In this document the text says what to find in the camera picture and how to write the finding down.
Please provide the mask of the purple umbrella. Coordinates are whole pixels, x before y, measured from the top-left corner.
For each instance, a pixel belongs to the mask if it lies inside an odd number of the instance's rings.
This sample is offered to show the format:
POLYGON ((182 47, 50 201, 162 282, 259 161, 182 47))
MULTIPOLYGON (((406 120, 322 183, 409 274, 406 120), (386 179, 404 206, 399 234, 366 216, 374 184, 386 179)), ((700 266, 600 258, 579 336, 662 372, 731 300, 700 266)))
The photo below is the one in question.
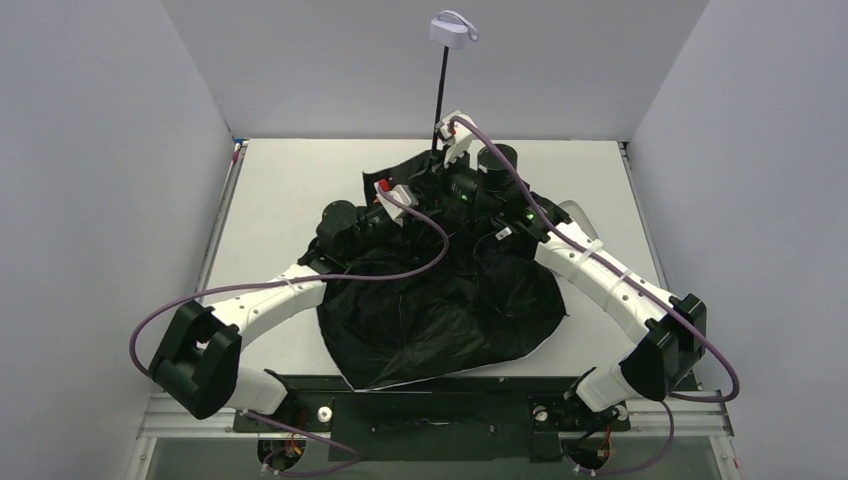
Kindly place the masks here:
POLYGON ((492 217, 445 216, 436 176, 444 147, 366 174, 366 201, 328 204, 304 261, 354 281, 330 281, 316 309, 324 344, 347 383, 372 390, 527 356, 566 318, 554 275, 528 247, 496 237, 492 217), (418 199, 404 225, 375 184, 418 199))

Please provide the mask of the purple umbrella case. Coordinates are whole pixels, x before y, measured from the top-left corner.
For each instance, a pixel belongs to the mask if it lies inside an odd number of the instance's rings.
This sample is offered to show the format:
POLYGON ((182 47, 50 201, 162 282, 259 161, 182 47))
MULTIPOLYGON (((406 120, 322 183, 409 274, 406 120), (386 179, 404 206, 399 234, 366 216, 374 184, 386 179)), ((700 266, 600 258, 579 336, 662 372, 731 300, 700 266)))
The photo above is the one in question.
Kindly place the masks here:
POLYGON ((594 226, 592 225, 585 211, 580 207, 580 205, 576 201, 565 200, 560 202, 558 206, 563 211, 565 211, 574 222, 577 223, 581 230, 591 240, 597 240, 599 238, 594 226))

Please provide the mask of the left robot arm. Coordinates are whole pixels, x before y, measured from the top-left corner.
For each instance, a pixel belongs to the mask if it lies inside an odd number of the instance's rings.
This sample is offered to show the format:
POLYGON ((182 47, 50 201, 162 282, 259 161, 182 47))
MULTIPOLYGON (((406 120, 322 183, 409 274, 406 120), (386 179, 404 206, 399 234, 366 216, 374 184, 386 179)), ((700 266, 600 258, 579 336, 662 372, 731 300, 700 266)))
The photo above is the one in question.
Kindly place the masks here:
POLYGON ((321 305, 330 281, 354 281, 356 275, 333 273, 320 264, 298 261, 269 282, 212 289, 235 297, 204 306, 198 291, 154 311, 173 318, 149 367, 141 371, 194 418, 203 420, 223 408, 272 414, 288 395, 272 373, 245 368, 240 356, 260 336, 321 305))

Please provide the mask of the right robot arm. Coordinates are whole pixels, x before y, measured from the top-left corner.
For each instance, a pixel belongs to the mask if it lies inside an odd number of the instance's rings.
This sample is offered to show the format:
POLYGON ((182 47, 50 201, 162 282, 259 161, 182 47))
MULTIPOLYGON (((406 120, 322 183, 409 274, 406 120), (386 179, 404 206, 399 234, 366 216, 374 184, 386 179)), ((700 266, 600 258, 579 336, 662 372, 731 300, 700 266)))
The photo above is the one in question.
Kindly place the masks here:
POLYGON ((632 398, 666 399, 706 352, 706 306, 648 282, 606 251, 558 205, 531 191, 517 172, 509 145, 483 147, 473 167, 466 150, 446 148, 444 174, 468 177, 448 183, 452 196, 492 217, 499 240, 528 247, 534 261, 576 287, 609 315, 632 347, 621 358, 593 367, 571 396, 593 412, 632 398))

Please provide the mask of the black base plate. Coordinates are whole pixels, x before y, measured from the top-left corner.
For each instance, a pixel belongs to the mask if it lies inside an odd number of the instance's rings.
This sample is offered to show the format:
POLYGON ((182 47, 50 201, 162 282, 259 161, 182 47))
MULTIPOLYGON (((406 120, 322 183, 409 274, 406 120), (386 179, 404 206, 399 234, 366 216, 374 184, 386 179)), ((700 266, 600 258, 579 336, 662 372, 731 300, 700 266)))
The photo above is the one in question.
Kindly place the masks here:
POLYGON ((354 392, 340 376, 286 376, 278 423, 340 443, 366 461, 559 460, 568 440, 625 432, 625 405, 593 413, 566 396, 571 377, 440 378, 354 392))

